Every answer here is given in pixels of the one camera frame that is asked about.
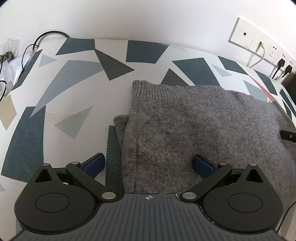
bed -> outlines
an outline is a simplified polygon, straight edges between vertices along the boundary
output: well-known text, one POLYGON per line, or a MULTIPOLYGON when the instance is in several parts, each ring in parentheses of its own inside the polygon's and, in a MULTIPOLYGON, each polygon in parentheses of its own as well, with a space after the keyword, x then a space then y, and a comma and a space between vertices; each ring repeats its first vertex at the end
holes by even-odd
MULTIPOLYGON (((98 152, 106 155, 109 126, 114 125, 115 116, 128 114, 134 80, 217 85, 260 101, 277 101, 296 123, 296 106, 280 83, 222 56, 131 40, 46 41, 0 103, 1 112, 6 113, 0 114, 3 240, 20 229, 14 203, 40 164, 64 167, 98 152)), ((104 170, 96 180, 105 184, 104 170)))

black circular joint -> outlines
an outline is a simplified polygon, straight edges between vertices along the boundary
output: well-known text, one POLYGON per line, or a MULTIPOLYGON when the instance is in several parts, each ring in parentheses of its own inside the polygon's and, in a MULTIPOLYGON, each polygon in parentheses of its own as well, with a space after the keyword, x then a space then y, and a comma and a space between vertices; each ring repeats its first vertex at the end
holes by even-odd
POLYGON ((36 207, 47 213, 64 210, 70 204, 70 198, 62 193, 47 193, 36 200, 36 207))
POLYGON ((96 208, 93 196, 73 185, 40 182, 25 192, 15 203, 15 215, 33 232, 52 234, 77 228, 96 208))
POLYGON ((228 198, 228 204, 241 213, 252 213, 262 207, 262 201, 250 193, 237 193, 228 198))
POLYGON ((283 205, 269 186, 241 181, 210 191, 203 209, 210 220, 235 232, 256 233, 274 228, 283 205))

black power cord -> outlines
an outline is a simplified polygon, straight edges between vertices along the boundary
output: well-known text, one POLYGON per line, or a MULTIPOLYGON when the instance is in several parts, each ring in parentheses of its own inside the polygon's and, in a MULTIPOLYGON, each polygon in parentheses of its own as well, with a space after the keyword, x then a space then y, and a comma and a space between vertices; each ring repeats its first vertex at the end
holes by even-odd
POLYGON ((288 66, 286 67, 286 69, 285 69, 285 73, 284 73, 284 75, 283 75, 282 77, 284 77, 285 75, 291 73, 291 71, 292 71, 292 66, 291 66, 291 65, 288 65, 288 66))
POLYGON ((279 232, 279 230, 280 230, 280 228, 281 228, 281 226, 282 226, 282 224, 283 224, 283 222, 284 222, 284 220, 285 220, 285 217, 287 216, 287 214, 288 214, 288 212, 289 212, 289 210, 291 209, 291 207, 293 207, 294 205, 295 205, 295 203, 296 203, 296 201, 288 208, 288 210, 286 211, 286 213, 285 213, 285 215, 284 215, 284 217, 283 217, 283 219, 282 219, 282 221, 281 221, 281 224, 279 225, 279 227, 278 227, 278 229, 277 229, 277 233, 279 232))
MULTIPOLYGON (((35 41, 33 44, 30 44, 29 46, 26 47, 26 49, 25 49, 25 51, 24 51, 24 54, 22 55, 22 62, 23 62, 23 59, 24 59, 24 56, 25 56, 25 53, 26 53, 27 49, 28 49, 30 46, 33 46, 33 51, 34 51, 34 50, 35 50, 35 46, 39 47, 39 46, 37 45, 38 40, 39 40, 40 38, 42 38, 43 36, 48 35, 48 34, 61 34, 61 35, 65 36, 66 38, 70 38, 70 36, 69 36, 68 34, 66 34, 66 33, 64 33, 64 32, 61 32, 61 31, 48 31, 48 32, 46 32, 46 33, 43 33, 43 34, 41 34, 41 35, 36 39, 36 41, 35 41)), ((23 63, 22 63, 22 72, 21 72, 20 76, 23 74, 24 71, 25 71, 25 69, 24 69, 24 66, 23 66, 23 63)))
MULTIPOLYGON (((1 74, 1 70, 2 70, 2 65, 3 65, 3 62, 1 62, 1 67, 0 67, 0 74, 1 74)), ((1 96, 1 98, 0 98, 0 102, 2 101, 2 99, 3 99, 3 97, 4 97, 4 95, 5 95, 5 91, 6 91, 6 81, 5 80, 0 80, 0 82, 3 82, 4 84, 5 84, 5 88, 4 88, 4 91, 3 91, 3 94, 2 94, 2 96, 1 96)))
POLYGON ((273 75, 272 78, 275 77, 276 73, 277 73, 277 72, 279 71, 279 69, 280 69, 281 67, 283 67, 284 65, 285 65, 285 61, 281 58, 280 61, 279 61, 278 64, 277 64, 278 69, 276 70, 276 72, 274 73, 274 75, 273 75))
POLYGON ((64 32, 61 31, 48 31, 46 33, 41 34, 35 41, 35 43, 33 44, 33 50, 35 49, 35 45, 37 45, 37 42, 39 39, 41 39, 43 36, 48 35, 48 34, 61 34, 64 35, 66 38, 70 38, 70 36, 68 34, 65 34, 64 32))
POLYGON ((32 46, 33 44, 30 44, 28 47, 26 47, 26 49, 25 49, 25 51, 24 51, 24 54, 22 55, 22 62, 23 62, 23 60, 24 60, 24 56, 25 56, 25 53, 26 53, 26 51, 27 51, 27 49, 30 47, 30 46, 32 46))

blue gripper pad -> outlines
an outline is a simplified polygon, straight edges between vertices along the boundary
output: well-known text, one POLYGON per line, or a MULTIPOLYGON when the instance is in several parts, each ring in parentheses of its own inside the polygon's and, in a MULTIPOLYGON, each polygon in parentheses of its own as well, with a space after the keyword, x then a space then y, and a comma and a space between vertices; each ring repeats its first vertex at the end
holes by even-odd
POLYGON ((98 153, 80 165, 87 175, 95 178, 105 168, 105 163, 105 156, 98 153))
POLYGON ((215 172, 213 166, 211 166, 208 162, 203 160, 201 157, 194 156, 192 160, 192 166, 194 171, 200 175, 202 179, 206 179, 208 176, 212 175, 215 172))

white wall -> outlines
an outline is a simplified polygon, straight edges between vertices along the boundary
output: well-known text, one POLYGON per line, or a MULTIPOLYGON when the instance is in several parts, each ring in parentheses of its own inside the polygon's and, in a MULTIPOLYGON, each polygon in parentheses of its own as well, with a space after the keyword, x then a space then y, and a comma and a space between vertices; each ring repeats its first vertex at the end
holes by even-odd
MULTIPOLYGON (((177 44, 246 65, 252 54, 228 42, 242 16, 296 58, 296 6, 290 0, 8 0, 0 15, 0 43, 20 38, 21 52, 41 33, 61 30, 76 38, 177 44)), ((273 67, 264 61, 255 69, 269 75, 273 67)))

